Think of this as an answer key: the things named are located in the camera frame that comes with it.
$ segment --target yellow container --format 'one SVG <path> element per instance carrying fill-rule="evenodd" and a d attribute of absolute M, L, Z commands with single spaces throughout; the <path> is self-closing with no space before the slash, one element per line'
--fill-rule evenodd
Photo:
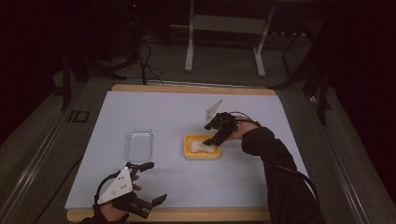
<path fill-rule="evenodd" d="M 189 160 L 216 160 L 220 156 L 220 147 L 215 146 L 214 152 L 191 152 L 191 141 L 204 142 L 213 134 L 187 134 L 184 137 L 184 156 Z"/>

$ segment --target dark background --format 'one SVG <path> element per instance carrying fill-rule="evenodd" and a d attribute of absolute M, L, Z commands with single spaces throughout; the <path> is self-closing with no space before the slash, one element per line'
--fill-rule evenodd
<path fill-rule="evenodd" d="M 0 2 L 0 144 L 53 93 L 55 85 L 51 78 L 62 69 L 62 57 L 71 43 L 94 59 L 109 60 L 109 55 L 117 51 L 115 43 L 120 41 L 111 37 L 109 30 L 125 28 L 129 17 L 122 10 L 127 1 L 111 2 L 116 5 L 99 0 Z M 393 92 L 396 7 L 391 1 L 343 3 L 353 7 L 332 14 L 331 35 L 322 39 L 318 48 L 336 46 L 339 57 L 332 69 L 331 85 L 396 202 L 396 181 L 392 176 L 396 164 Z M 210 4 L 203 1 L 197 10 L 210 11 L 213 9 Z M 247 14 L 233 2 L 226 4 L 215 7 L 223 8 L 225 15 L 232 12 L 260 17 L 259 12 Z M 151 17 L 147 25 L 164 36 L 169 32 L 167 24 L 188 24 L 188 1 L 150 0 L 149 6 Z M 272 31 L 294 32 L 301 22 L 296 18 L 301 18 L 305 10 L 290 6 L 278 9 Z M 143 17 L 139 13 L 145 12 L 136 12 L 134 16 Z"/>

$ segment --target gray floor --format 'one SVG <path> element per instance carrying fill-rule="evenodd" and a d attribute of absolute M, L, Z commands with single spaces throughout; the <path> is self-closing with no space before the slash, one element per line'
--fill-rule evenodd
<path fill-rule="evenodd" d="M 290 41 L 285 36 L 270 35 L 265 42 L 262 57 L 266 77 L 257 76 L 251 49 L 255 42 L 231 45 L 223 41 L 214 42 L 197 38 L 192 72 L 185 73 L 184 62 L 187 51 L 185 35 L 175 35 L 170 43 L 159 42 L 155 35 L 146 40 L 151 50 L 148 65 L 165 85 L 232 85 L 265 88 L 288 78 L 281 60 L 282 52 Z M 291 67 L 299 64 L 308 48 L 309 42 L 304 37 L 300 37 L 288 54 Z M 149 49 L 142 46 L 141 55 L 146 59 Z M 123 83 L 141 82 L 139 64 L 123 69 L 119 73 L 128 77 Z M 147 76 L 148 78 L 155 77 L 149 70 L 147 70 Z M 158 78 L 154 79 L 149 84 L 161 84 Z M 305 80 L 293 84 L 285 91 L 301 93 L 304 82 Z M 47 150 L 35 180 L 29 180 L 28 187 L 30 188 L 26 188 L 26 191 L 19 195 L 18 203 L 13 204 L 15 210 L 10 214 L 8 223 L 34 223 L 69 170 L 83 155 L 106 91 L 109 91 L 115 83 L 120 82 L 92 73 L 89 83 L 73 83 L 75 100 L 69 106 L 69 110 L 61 112 L 62 98 L 49 96 L 0 148 L 1 206 L 11 204 L 7 198 L 15 189 L 25 167 L 37 151 Z M 361 140 L 339 104 L 333 89 L 330 89 L 328 100 L 332 110 L 326 111 L 328 124 L 323 127 L 323 130 L 332 140 L 331 145 L 339 149 L 336 157 L 339 157 L 341 168 L 346 171 L 347 181 L 352 182 L 354 188 L 344 190 L 356 192 L 358 199 L 353 202 L 357 204 L 352 204 L 352 209 L 341 206 L 339 211 L 332 211 L 344 214 L 341 210 L 360 209 L 357 214 L 347 213 L 350 217 L 330 218 L 329 223 L 352 223 L 354 221 L 351 222 L 351 220 L 354 218 L 360 218 L 355 221 L 356 223 L 395 223 L 395 206 L 385 192 Z M 289 110 L 292 110 L 292 105 L 288 105 Z M 67 122 L 71 110 L 90 111 L 92 112 L 91 119 L 87 123 Z M 71 133 L 78 137 L 71 141 L 69 138 Z M 68 223 L 64 203 L 77 170 L 77 168 L 73 169 L 37 223 Z M 346 177 L 338 176 L 341 181 L 346 181 Z M 336 203 L 344 201 L 345 198 L 332 200 Z"/>

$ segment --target robotic hand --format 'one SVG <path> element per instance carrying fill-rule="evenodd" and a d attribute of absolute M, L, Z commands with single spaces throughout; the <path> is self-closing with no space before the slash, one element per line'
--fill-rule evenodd
<path fill-rule="evenodd" d="M 210 130 L 213 128 L 213 129 L 219 130 L 219 131 L 217 133 L 215 133 L 215 135 L 212 138 L 206 139 L 204 141 L 205 145 L 220 146 L 225 140 L 227 140 L 227 138 L 233 132 L 238 131 L 239 127 L 238 127 L 237 121 L 252 122 L 252 123 L 255 123 L 257 126 L 261 127 L 259 122 L 253 121 L 251 118 L 249 118 L 249 119 L 235 119 L 235 116 L 233 116 L 232 113 L 242 114 L 239 112 L 218 113 L 212 120 L 210 120 L 210 122 L 208 124 L 206 124 L 205 129 Z"/>
<path fill-rule="evenodd" d="M 134 193 L 134 176 L 137 171 L 144 172 L 147 169 L 152 169 L 154 167 L 154 162 L 147 162 L 144 164 L 136 165 L 131 163 L 126 163 L 122 171 L 118 171 L 113 175 L 109 175 L 106 179 L 102 181 L 99 185 L 96 195 L 94 196 L 94 207 L 99 207 L 100 204 L 112 202 L 113 206 L 128 213 L 134 213 L 142 218 L 147 218 L 151 209 L 157 205 L 163 203 L 166 199 L 166 194 L 155 198 L 151 203 L 146 202 L 142 199 L 137 198 L 136 193 Z M 102 186 L 107 182 L 107 180 L 115 178 L 108 189 L 99 198 L 99 193 Z"/>

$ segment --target human hand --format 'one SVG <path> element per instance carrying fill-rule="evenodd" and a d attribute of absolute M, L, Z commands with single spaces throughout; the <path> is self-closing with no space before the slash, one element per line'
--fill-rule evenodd
<path fill-rule="evenodd" d="M 137 180 L 138 178 L 138 175 L 134 176 L 134 180 Z M 133 184 L 133 186 L 134 190 L 139 191 L 142 189 L 142 187 L 136 184 Z M 102 212 L 103 216 L 106 218 L 107 221 L 118 221 L 121 220 L 126 214 L 128 214 L 128 212 L 122 211 L 114 207 L 112 202 L 101 205 L 100 211 Z"/>
<path fill-rule="evenodd" d="M 239 119 L 246 119 L 246 120 L 250 120 L 246 117 L 242 117 L 242 116 L 235 116 L 235 119 L 239 120 Z M 259 128 L 259 126 L 257 126 L 256 124 L 249 122 L 249 121 L 237 121 L 238 123 L 238 131 L 232 133 L 228 138 L 227 141 L 229 140 L 234 140 L 234 139 L 242 139 L 244 133 L 247 133 L 250 130 Z"/>

